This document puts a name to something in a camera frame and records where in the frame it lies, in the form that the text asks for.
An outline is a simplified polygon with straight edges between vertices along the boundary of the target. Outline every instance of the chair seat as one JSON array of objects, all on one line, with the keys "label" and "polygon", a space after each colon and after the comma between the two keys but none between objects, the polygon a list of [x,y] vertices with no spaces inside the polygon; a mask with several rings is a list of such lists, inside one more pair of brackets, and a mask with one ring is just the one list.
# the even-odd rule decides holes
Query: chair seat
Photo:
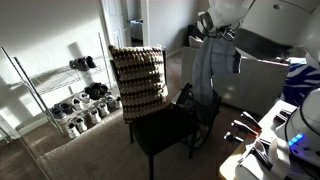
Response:
[{"label": "chair seat", "polygon": [[141,149],[153,156],[196,132],[198,123],[184,110],[174,107],[139,118],[132,127]]}]

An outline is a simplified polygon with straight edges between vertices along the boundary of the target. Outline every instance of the white sneaker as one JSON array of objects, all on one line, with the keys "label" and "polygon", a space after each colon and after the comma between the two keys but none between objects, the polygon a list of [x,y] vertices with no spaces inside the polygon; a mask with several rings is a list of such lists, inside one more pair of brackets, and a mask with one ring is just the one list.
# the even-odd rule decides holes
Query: white sneaker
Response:
[{"label": "white sneaker", "polygon": [[122,102],[121,102],[120,96],[118,96],[117,99],[114,101],[114,106],[117,109],[122,108]]},{"label": "white sneaker", "polygon": [[106,103],[109,108],[114,108],[114,98],[111,95],[106,98]]},{"label": "white sneaker", "polygon": [[80,93],[78,98],[86,104],[90,102],[90,96],[87,93]]},{"label": "white sneaker", "polygon": [[75,124],[70,123],[70,124],[68,125],[68,134],[69,134],[69,137],[70,137],[71,139],[80,136],[80,133],[79,133],[79,131],[77,130]]},{"label": "white sneaker", "polygon": [[82,102],[78,98],[72,98],[70,105],[76,111],[84,109]]},{"label": "white sneaker", "polygon": [[89,116],[93,124],[97,124],[101,121],[98,110],[96,108],[93,108],[89,111]]},{"label": "white sneaker", "polygon": [[108,114],[110,114],[110,111],[108,110],[108,106],[105,103],[99,103],[97,106],[97,109],[99,111],[100,117],[105,117]]},{"label": "white sneaker", "polygon": [[84,131],[86,131],[88,129],[86,124],[84,123],[84,119],[81,117],[78,117],[76,119],[76,125],[77,125],[77,128],[80,133],[83,133]]}]

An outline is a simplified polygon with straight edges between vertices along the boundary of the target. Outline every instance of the hanging clothes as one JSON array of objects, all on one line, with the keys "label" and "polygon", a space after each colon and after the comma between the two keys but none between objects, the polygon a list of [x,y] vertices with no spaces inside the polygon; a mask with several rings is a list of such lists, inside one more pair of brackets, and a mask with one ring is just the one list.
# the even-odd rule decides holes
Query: hanging clothes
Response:
[{"label": "hanging clothes", "polygon": [[192,70],[194,99],[202,105],[213,102],[211,77],[240,73],[241,55],[233,42],[206,37],[197,51]]}]

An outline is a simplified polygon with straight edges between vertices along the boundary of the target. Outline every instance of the black bag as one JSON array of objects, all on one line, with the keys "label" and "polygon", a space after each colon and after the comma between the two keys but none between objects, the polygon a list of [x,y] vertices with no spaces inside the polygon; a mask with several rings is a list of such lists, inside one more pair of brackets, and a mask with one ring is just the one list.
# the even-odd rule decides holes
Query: black bag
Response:
[{"label": "black bag", "polygon": [[[181,94],[176,102],[176,106],[187,111],[190,116],[198,120],[199,129],[197,132],[195,148],[200,148],[208,139],[214,119],[219,113],[221,97],[213,90],[214,100],[210,105],[201,105],[193,99],[192,85],[187,83],[181,90]],[[183,143],[191,144],[191,135],[182,140]]]}]

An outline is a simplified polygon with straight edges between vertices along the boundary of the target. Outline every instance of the door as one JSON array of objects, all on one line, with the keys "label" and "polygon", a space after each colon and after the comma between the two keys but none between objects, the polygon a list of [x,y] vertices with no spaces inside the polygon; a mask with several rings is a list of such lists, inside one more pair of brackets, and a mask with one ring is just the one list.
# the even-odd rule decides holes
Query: door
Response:
[{"label": "door", "polygon": [[131,46],[126,0],[102,0],[110,44]]}]

